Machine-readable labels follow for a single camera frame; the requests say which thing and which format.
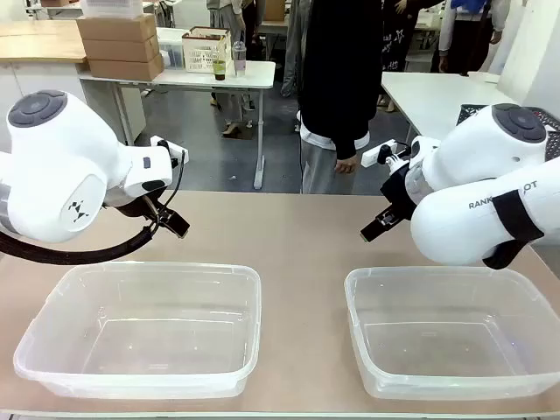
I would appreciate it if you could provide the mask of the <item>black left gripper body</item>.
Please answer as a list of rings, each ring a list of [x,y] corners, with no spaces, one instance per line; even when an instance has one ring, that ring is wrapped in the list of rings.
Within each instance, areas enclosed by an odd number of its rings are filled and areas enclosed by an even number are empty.
[[[158,200],[161,195],[162,192],[150,192],[115,209],[130,218],[144,217],[146,220],[156,221],[158,218],[165,217],[164,205]]]

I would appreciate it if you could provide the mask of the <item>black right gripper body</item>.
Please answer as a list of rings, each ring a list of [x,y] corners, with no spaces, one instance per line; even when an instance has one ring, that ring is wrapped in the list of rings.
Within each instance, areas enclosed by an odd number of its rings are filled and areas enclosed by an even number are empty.
[[[410,198],[405,186],[409,166],[405,164],[395,172],[381,186],[382,195],[390,206],[382,213],[382,219],[388,224],[398,224],[403,220],[410,221],[417,205]]]

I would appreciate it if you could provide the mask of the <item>person's left hand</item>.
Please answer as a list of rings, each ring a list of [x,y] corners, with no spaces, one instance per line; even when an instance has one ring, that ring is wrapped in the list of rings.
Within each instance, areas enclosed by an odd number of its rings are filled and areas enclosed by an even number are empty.
[[[335,164],[335,172],[339,174],[352,174],[359,166],[359,161],[356,155],[347,159],[338,159]]]

